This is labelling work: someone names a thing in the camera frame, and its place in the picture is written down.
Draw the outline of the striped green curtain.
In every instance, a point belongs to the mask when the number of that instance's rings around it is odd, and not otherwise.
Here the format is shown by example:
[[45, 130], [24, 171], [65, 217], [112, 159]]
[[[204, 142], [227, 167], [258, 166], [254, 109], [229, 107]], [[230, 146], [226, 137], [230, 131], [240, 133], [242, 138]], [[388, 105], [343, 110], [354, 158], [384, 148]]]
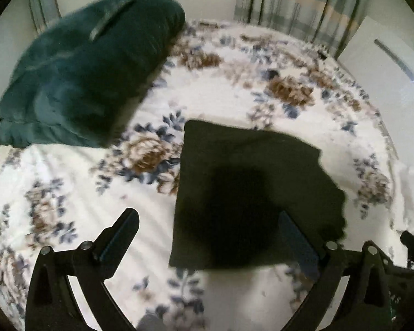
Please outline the striped green curtain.
[[369, 0], [236, 0], [234, 19], [271, 28], [338, 57], [366, 16]]

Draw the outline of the white panel with grey strip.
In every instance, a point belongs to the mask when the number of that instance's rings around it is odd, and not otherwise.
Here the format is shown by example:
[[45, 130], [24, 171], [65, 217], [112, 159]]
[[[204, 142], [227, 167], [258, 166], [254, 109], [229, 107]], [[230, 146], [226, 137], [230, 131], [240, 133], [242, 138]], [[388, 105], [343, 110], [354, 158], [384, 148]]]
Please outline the white panel with grey strip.
[[414, 50], [365, 17], [338, 61], [379, 109], [399, 158], [414, 167]]

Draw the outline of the white floral bed cover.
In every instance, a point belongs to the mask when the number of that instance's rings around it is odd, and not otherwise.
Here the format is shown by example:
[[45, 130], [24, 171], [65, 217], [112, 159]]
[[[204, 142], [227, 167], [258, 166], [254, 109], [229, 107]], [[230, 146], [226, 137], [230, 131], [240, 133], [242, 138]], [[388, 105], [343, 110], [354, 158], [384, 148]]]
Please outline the white floral bed cover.
[[185, 124], [198, 119], [292, 135], [321, 150], [346, 194], [343, 245], [371, 240], [406, 266], [414, 171], [392, 150], [378, 110], [333, 58], [280, 32], [190, 22], [120, 139], [106, 149], [0, 148], [0, 307], [24, 329], [40, 249], [93, 240], [128, 207], [140, 230], [107, 288], [127, 318], [169, 330], [278, 330], [310, 283], [296, 266], [205, 272], [168, 265]]

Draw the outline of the dark green pillow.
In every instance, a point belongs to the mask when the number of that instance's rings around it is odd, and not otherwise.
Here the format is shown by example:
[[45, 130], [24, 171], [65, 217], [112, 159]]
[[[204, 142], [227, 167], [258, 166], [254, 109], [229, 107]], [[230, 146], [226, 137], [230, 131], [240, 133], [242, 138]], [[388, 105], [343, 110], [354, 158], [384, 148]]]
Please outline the dark green pillow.
[[0, 101], [0, 145], [102, 148], [185, 25], [175, 0], [97, 0], [21, 56]]

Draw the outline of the black garment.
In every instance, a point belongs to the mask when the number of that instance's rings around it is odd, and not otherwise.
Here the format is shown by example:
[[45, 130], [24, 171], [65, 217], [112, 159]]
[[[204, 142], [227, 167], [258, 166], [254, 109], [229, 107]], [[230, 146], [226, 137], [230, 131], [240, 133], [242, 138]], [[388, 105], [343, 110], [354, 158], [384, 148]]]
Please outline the black garment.
[[344, 236], [345, 194], [320, 151], [277, 132], [185, 124], [169, 265], [192, 270], [286, 264]]

